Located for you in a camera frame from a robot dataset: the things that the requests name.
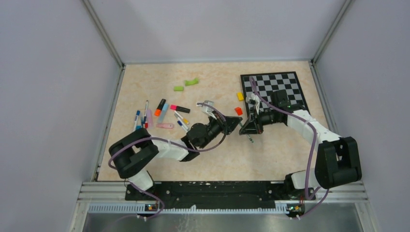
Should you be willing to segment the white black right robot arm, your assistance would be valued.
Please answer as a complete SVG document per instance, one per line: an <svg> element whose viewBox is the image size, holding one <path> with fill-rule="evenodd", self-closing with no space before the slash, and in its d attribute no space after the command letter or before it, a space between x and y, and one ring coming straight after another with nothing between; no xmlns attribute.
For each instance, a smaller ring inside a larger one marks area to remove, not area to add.
<svg viewBox="0 0 410 232"><path fill-rule="evenodd" d="M266 101L261 96L252 93L246 98L252 108L239 133L262 134L264 126L283 123L311 144L306 170L285 177L283 192L287 198L297 199L304 190L305 198L311 200L320 188L331 189L361 180L358 144L354 138L327 129L305 107L292 104L285 90L275 91L271 97L269 108L264 111L260 106Z"/></svg>

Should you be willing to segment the pink translucent pen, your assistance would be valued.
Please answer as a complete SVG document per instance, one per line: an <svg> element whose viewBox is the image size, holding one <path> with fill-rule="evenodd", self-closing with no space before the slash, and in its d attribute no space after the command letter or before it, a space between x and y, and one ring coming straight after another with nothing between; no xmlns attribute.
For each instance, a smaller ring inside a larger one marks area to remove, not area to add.
<svg viewBox="0 0 410 232"><path fill-rule="evenodd" d="M171 129L174 128L174 124L172 124L172 123L157 123L156 127L160 128L160 129L171 130Z"/></svg>

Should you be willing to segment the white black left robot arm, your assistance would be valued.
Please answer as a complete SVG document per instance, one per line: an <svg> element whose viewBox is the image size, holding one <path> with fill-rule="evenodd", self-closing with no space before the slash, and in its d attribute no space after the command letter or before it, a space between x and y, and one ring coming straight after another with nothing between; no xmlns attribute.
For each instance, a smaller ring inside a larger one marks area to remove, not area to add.
<svg viewBox="0 0 410 232"><path fill-rule="evenodd" d="M109 166L119 177L137 186L137 194L144 200L155 194L154 181L146 166L154 158L168 158L187 162L207 151L206 146L219 134L232 133L242 121L240 116L209 117L209 123L195 123L179 140L152 137L147 129L137 129L109 147Z"/></svg>

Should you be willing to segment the green thin pen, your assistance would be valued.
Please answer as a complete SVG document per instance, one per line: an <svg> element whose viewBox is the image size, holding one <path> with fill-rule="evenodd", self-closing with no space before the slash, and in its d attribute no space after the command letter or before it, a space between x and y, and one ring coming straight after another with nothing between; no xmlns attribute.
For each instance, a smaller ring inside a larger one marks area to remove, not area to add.
<svg viewBox="0 0 410 232"><path fill-rule="evenodd" d="M243 129L243 124L240 122L239 123L239 126L240 126L240 128L241 129ZM248 140L253 144L254 143L254 140L251 138L251 136L249 135L249 134L246 134L246 137L248 138Z"/></svg>

